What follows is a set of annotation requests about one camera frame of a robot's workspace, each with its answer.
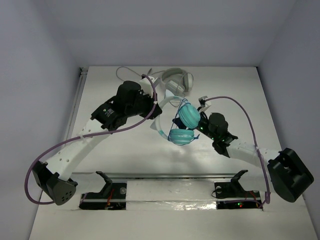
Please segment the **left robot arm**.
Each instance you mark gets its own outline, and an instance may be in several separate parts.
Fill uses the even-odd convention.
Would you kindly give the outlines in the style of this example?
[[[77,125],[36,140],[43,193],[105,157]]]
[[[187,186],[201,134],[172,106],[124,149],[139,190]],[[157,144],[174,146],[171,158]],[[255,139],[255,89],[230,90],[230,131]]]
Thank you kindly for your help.
[[[30,175],[51,199],[49,204],[61,206],[76,193],[77,182],[71,175],[87,155],[113,134],[129,131],[162,113],[158,104],[156,78],[143,75],[139,82],[124,81],[116,95],[102,103],[77,136],[67,139],[43,152],[29,167],[24,191],[38,205],[28,190]]]

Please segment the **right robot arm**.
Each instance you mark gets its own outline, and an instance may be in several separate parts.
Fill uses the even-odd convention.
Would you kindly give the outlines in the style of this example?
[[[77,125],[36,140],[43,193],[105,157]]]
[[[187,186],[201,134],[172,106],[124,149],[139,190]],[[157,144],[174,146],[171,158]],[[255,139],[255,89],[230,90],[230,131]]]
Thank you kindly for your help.
[[[268,191],[293,203],[314,182],[314,177],[298,154],[291,148],[270,150],[241,140],[228,131],[228,122],[221,113],[207,116],[200,113],[197,130],[213,140],[214,150],[227,158],[241,160],[262,169]]]

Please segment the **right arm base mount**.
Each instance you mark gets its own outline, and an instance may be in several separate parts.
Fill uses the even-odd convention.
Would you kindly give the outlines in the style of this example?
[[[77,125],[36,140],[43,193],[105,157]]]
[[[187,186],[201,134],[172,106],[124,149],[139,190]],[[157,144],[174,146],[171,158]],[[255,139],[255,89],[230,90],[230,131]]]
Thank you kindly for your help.
[[[259,192],[245,191],[239,180],[248,170],[241,170],[229,181],[215,182],[211,196],[218,210],[263,209]]]

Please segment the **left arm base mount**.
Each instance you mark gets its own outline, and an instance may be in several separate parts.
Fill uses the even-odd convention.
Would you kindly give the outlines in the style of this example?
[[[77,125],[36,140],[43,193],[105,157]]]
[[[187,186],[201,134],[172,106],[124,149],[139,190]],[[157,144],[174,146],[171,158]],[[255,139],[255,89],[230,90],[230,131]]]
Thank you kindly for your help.
[[[102,171],[96,171],[104,180],[99,192],[86,192],[80,197],[81,210],[126,210],[127,183],[113,182]]]

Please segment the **teal cat-ear headphones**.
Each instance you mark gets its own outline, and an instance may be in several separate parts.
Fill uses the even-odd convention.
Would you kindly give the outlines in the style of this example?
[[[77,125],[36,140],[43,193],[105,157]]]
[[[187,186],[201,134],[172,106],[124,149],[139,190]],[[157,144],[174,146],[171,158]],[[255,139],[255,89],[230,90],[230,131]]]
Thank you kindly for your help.
[[[163,131],[160,115],[154,119],[150,128],[157,131],[168,142],[177,146],[185,146],[199,138],[199,135],[195,135],[194,130],[199,125],[200,113],[186,98],[176,95],[165,97],[159,103],[159,106],[163,109],[166,104],[173,100],[179,100],[179,105],[172,119],[169,133],[166,134]]]

